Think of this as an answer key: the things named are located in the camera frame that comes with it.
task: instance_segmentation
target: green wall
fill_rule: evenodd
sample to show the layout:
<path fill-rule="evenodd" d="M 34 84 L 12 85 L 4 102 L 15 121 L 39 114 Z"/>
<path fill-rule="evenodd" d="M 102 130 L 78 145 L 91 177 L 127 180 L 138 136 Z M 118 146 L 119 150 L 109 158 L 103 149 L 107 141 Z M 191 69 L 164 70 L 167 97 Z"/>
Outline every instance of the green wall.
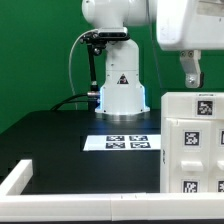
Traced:
<path fill-rule="evenodd" d="M 91 29 L 82 16 L 81 2 L 0 0 L 0 132 L 27 113 L 48 110 L 72 95 L 68 80 L 69 52 L 75 39 Z M 130 28 L 129 31 L 140 46 L 140 79 L 146 87 L 147 104 L 152 109 L 160 108 L 161 94 L 186 91 L 179 52 L 162 52 L 154 41 L 158 57 L 156 66 L 149 28 Z M 152 33 L 155 40 L 155 27 Z M 223 52 L 203 52 L 202 55 L 201 67 L 206 78 L 201 91 L 222 91 Z M 96 59 L 101 85 L 104 82 L 104 59 L 105 55 Z M 158 81 L 158 71 L 162 83 Z M 73 78 L 77 93 L 88 90 L 89 71 L 84 45 L 75 51 Z"/>

